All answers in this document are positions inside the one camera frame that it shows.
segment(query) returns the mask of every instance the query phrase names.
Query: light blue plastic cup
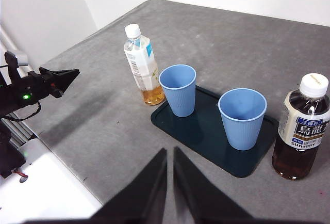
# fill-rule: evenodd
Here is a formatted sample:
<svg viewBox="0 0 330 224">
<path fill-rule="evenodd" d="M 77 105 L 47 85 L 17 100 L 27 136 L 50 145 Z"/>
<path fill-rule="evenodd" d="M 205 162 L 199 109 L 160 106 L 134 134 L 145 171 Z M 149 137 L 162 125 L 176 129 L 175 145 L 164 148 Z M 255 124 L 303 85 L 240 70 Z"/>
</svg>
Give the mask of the light blue plastic cup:
<svg viewBox="0 0 330 224">
<path fill-rule="evenodd" d="M 195 109 L 196 71 L 188 65 L 172 65 L 165 68 L 159 83 L 174 115 L 187 117 Z"/>
<path fill-rule="evenodd" d="M 251 149 L 267 109 L 265 97 L 252 89 L 237 88 L 224 93 L 218 107 L 229 144 L 237 150 Z"/>
</svg>

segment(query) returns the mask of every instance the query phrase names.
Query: dark green tray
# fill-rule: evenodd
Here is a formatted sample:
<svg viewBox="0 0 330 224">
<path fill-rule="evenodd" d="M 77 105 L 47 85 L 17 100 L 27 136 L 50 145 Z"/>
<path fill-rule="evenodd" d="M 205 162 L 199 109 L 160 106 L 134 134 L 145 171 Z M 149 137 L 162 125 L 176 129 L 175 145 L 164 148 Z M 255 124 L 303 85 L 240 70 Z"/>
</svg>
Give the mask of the dark green tray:
<svg viewBox="0 0 330 224">
<path fill-rule="evenodd" d="M 196 86 L 195 111 L 188 117 L 175 116 L 168 102 L 151 115 L 152 123 L 196 153 L 230 174 L 250 175 L 274 141 L 278 122 L 265 115 L 256 145 L 247 151 L 232 148 L 218 109 L 220 96 Z"/>
</svg>

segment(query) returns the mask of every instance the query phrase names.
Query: suntory oolong tea bottle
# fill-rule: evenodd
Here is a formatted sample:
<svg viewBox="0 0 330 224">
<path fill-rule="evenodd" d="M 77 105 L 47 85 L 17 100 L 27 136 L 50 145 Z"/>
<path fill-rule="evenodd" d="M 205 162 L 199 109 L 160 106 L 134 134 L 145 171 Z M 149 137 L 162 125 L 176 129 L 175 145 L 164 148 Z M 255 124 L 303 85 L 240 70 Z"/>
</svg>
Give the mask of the suntory oolong tea bottle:
<svg viewBox="0 0 330 224">
<path fill-rule="evenodd" d="M 325 76 L 310 73 L 284 100 L 272 157 L 274 169 L 284 178 L 301 179 L 313 165 L 330 119 L 327 87 Z"/>
</svg>

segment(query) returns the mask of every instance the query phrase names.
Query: white bottle cap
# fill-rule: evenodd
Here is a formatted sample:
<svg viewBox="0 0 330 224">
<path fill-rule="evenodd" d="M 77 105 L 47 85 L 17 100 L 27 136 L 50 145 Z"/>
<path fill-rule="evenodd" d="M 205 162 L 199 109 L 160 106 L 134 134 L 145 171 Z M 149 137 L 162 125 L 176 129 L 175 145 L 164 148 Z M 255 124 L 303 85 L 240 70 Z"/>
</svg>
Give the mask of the white bottle cap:
<svg viewBox="0 0 330 224">
<path fill-rule="evenodd" d="M 126 36 L 128 38 L 138 38 L 141 35 L 140 27 L 138 24 L 129 24 L 125 27 Z"/>
<path fill-rule="evenodd" d="M 306 74 L 300 82 L 299 91 L 310 98 L 320 98 L 326 94 L 329 81 L 319 73 Z"/>
</svg>

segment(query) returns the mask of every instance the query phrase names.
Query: cup rim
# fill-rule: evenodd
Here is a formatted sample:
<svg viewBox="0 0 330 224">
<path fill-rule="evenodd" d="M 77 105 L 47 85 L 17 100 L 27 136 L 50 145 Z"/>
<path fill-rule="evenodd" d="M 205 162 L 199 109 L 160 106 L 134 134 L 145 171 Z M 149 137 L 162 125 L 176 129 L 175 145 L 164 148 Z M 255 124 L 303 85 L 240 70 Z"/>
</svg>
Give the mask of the cup rim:
<svg viewBox="0 0 330 224">
<path fill-rule="evenodd" d="M 169 68 L 177 67 L 177 66 L 185 66 L 185 67 L 191 68 L 191 69 L 193 70 L 193 72 L 194 72 L 194 78 L 192 79 L 192 81 L 189 82 L 188 84 L 184 85 L 184 86 L 177 87 L 177 88 L 167 87 L 167 86 L 163 85 L 163 83 L 160 81 L 160 78 L 161 78 L 161 75 L 163 74 L 163 72 L 164 72 L 165 70 L 169 69 Z M 196 70 L 195 70 L 193 67 L 191 67 L 191 66 L 189 66 L 189 65 L 186 65 L 186 64 L 175 64 L 175 65 L 171 65 L 171 66 L 165 68 L 165 69 L 160 73 L 160 75 L 159 75 L 159 83 L 160 83 L 160 85 L 161 85 L 163 88 L 167 89 L 167 90 L 181 90 L 181 89 L 187 88 L 188 86 L 190 86 L 191 84 L 193 84 L 195 80 L 196 80 Z"/>
<path fill-rule="evenodd" d="M 257 93 L 258 95 L 260 95 L 260 96 L 262 97 L 263 101 L 265 102 L 265 107 L 264 107 L 264 109 L 262 110 L 262 112 L 261 112 L 258 116 L 254 117 L 254 118 L 243 119 L 243 120 L 242 120 L 242 119 L 232 118 L 232 117 L 228 116 L 225 112 L 223 112 L 223 110 L 220 108 L 220 102 L 221 102 L 222 98 L 223 98 L 226 94 L 228 94 L 228 93 L 230 93 L 230 92 L 232 92 L 232 91 L 237 91 L 237 90 L 248 90 L 248 91 L 253 91 L 253 92 Z M 220 111 L 220 113 L 221 113 L 222 115 L 224 115 L 226 118 L 228 118 L 228 119 L 230 119 L 230 120 L 232 120 L 232 121 L 237 121 L 237 122 L 251 122 L 251 121 L 254 121 L 254 120 L 260 118 L 261 116 L 263 116 L 263 115 L 265 114 L 266 109 L 267 109 L 267 100 L 266 100 L 266 98 L 265 98 L 260 92 L 258 92 L 258 91 L 256 91 L 256 90 L 253 90 L 253 89 L 251 89 L 251 88 L 234 88 L 234 89 L 232 89 L 232 90 L 229 90 L 229 91 L 225 92 L 225 93 L 219 98 L 219 101 L 218 101 L 218 109 L 219 109 L 219 111 Z"/>
</svg>

